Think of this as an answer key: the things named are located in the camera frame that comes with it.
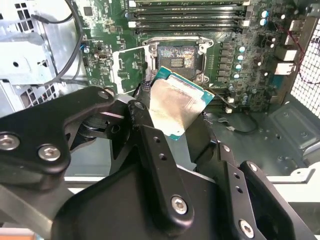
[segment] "hex bolt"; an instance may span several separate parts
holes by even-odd
[[[20,140],[11,134],[0,135],[0,150],[10,151],[16,149],[20,145]]]
[[[254,230],[252,229],[252,227],[250,226],[249,223],[247,223],[246,220],[241,219],[239,221],[239,226],[242,230],[242,232],[250,239],[253,239],[255,236]]]
[[[186,202],[179,196],[174,196],[171,199],[171,205],[173,209],[181,215],[185,214],[188,210]]]
[[[60,158],[61,152],[53,145],[45,145],[40,147],[38,155],[41,159],[52,162]]]

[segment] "mounting hole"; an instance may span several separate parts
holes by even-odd
[[[98,92],[98,95],[100,97],[102,97],[103,99],[108,99],[109,98],[109,96],[107,95],[107,93],[105,91]]]
[[[119,130],[120,130],[119,125],[113,125],[111,128],[111,133],[116,134],[117,132],[119,132]]]
[[[157,136],[155,136],[154,138],[153,138],[153,140],[158,144],[158,143],[160,143],[160,138],[158,138]]]
[[[134,105],[141,110],[145,109],[145,106],[139,101],[134,102]]]
[[[159,154],[159,158],[160,158],[161,160],[163,160],[163,161],[167,160],[166,155],[164,155],[163,153],[160,153],[160,154]]]
[[[244,193],[244,191],[242,191],[242,189],[241,189],[240,187],[236,186],[235,188],[236,188],[236,190],[237,190],[239,193],[241,193],[241,194]]]

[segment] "motherboard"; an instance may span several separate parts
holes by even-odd
[[[225,99],[209,109],[261,112],[296,67],[304,18],[286,0],[75,2],[89,85],[119,94],[162,66]]]

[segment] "screw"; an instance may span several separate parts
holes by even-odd
[[[100,97],[102,97],[103,99],[108,99],[108,98],[109,98],[108,95],[107,95],[107,93],[106,93],[105,91],[100,91],[100,92],[98,92],[98,95],[99,95]]]
[[[55,161],[61,156],[61,152],[53,145],[45,145],[40,147],[38,155],[41,159],[46,161]]]
[[[253,239],[255,236],[254,230],[252,229],[252,227],[249,225],[249,223],[247,223],[247,221],[241,219],[239,221],[239,226],[242,230],[242,232],[250,239]]]
[[[228,146],[223,145],[224,150],[226,150],[227,152],[230,152],[230,148],[228,148]]]
[[[252,163],[250,163],[250,167],[252,168],[253,171],[258,171],[257,167],[255,165],[253,165]]]
[[[143,106],[142,103],[139,101],[134,102],[134,105],[139,109],[145,109],[145,106]]]
[[[171,205],[173,209],[178,213],[178,214],[185,214],[187,212],[187,204],[186,202],[179,196],[174,196],[171,199]]]
[[[0,150],[10,151],[20,145],[20,140],[11,134],[0,135]]]
[[[90,53],[90,48],[86,46],[86,47],[83,49],[83,52],[84,52],[85,54]]]
[[[300,133],[300,136],[303,138],[306,138],[308,136],[308,133],[306,133],[305,131]]]

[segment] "cable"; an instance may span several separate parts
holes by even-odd
[[[44,23],[44,24],[63,24],[63,23],[66,23],[68,22],[70,19],[72,19],[73,15],[72,13],[67,16],[65,19],[63,20],[60,20],[60,21],[50,21],[49,19],[43,17],[43,16],[39,16],[39,15],[34,15],[34,14],[31,14],[31,17],[41,23]]]
[[[76,72],[71,79],[62,79],[62,82],[68,83],[68,84],[79,84],[79,85],[84,85],[83,83],[80,82],[86,82],[86,81],[79,81],[76,80],[76,78],[79,76],[80,68],[81,68],[81,63],[82,63],[82,51],[79,51],[79,61],[78,61],[78,67],[76,69]]]
[[[256,119],[254,119],[254,117],[251,116],[251,114],[247,111],[244,112],[250,119],[251,121],[254,123],[254,128],[249,130],[249,131],[241,131],[241,130],[237,130],[235,129],[233,126],[230,125],[228,119],[226,119],[225,117],[221,117],[218,119],[218,122],[221,123],[221,124],[224,124],[225,127],[232,131],[232,132],[235,132],[237,134],[241,134],[241,135],[249,135],[249,134],[253,134],[255,133],[258,128],[259,128],[259,124],[258,124],[258,121]]]
[[[275,26],[275,28],[277,30],[281,30],[281,31],[286,31],[283,27],[281,26],[277,26],[274,22],[272,22],[273,25]],[[295,39],[295,37],[292,35],[292,32],[287,30],[286,33],[289,35],[289,37],[292,39],[292,41],[294,42],[294,44],[299,48],[300,50],[300,55],[299,58],[298,58],[298,63],[296,64],[297,65],[297,74],[299,75],[299,77],[301,78],[301,81],[306,83],[306,84],[311,84],[311,85],[319,85],[320,84],[320,81],[319,82],[311,82],[311,81],[308,81],[308,80],[305,80],[303,77],[302,77],[302,74],[301,74],[301,66],[302,66],[302,63],[304,61],[304,57],[306,55],[306,52],[305,50],[302,48],[302,46],[300,45],[300,43]]]
[[[68,7],[71,10],[71,14],[72,14],[74,21],[75,21],[75,27],[78,28],[77,31],[78,31],[79,37],[78,37],[78,40],[77,40],[76,45],[74,47],[74,50],[73,50],[70,58],[66,62],[65,66],[63,67],[63,69],[52,80],[43,84],[43,86],[58,83],[61,81],[61,77],[66,74],[66,72],[70,69],[70,67],[74,63],[74,61],[77,57],[78,51],[80,49],[80,46],[81,46],[83,36],[84,36],[84,31],[82,28],[81,20],[79,18],[77,11],[75,10],[73,5],[71,4],[70,0],[65,0],[65,3],[68,5]]]
[[[219,98],[220,98],[224,103],[226,103],[227,105],[231,106],[232,108],[234,108],[234,109],[236,109],[236,108],[237,108],[237,106],[235,106],[235,105],[233,105],[233,104],[229,103],[227,100],[225,100],[225,99],[224,99],[224,97],[223,97],[223,96],[219,95],[218,93],[215,93],[212,89],[210,89],[210,88],[206,88],[205,90],[207,90],[207,91],[209,91],[210,93],[212,93],[212,94],[216,95],[216,96],[217,96],[217,97],[219,97]]]

